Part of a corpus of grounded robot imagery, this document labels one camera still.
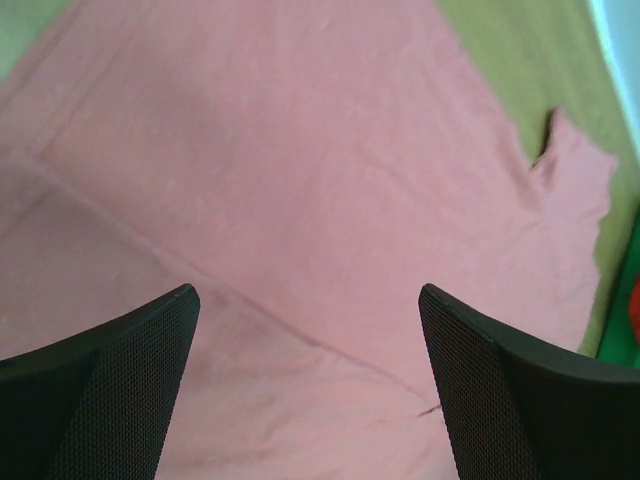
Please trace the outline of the salmon pink t-shirt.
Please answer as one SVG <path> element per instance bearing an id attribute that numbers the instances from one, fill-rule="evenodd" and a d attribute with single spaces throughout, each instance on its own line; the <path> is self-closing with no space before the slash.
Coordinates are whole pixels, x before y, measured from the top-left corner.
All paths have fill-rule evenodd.
<path id="1" fill-rule="evenodd" d="M 189 282 L 160 478 L 452 479 L 421 288 L 576 349 L 615 167 L 431 1 L 80 1 L 1 85 L 1 353 Z"/>

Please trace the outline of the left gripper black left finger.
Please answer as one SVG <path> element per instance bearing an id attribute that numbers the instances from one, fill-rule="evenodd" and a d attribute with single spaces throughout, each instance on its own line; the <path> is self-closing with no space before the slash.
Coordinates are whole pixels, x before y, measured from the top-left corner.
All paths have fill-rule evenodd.
<path id="1" fill-rule="evenodd" d="M 200 311 L 184 284 L 1 363 L 4 479 L 152 479 Z"/>

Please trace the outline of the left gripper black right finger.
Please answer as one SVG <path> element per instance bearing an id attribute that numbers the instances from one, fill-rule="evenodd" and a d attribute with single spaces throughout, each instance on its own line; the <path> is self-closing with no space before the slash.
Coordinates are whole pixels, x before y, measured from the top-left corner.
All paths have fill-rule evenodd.
<path id="1" fill-rule="evenodd" d="M 638 478 L 638 370 L 547 343 L 433 284 L 419 310 L 460 478 Z"/>

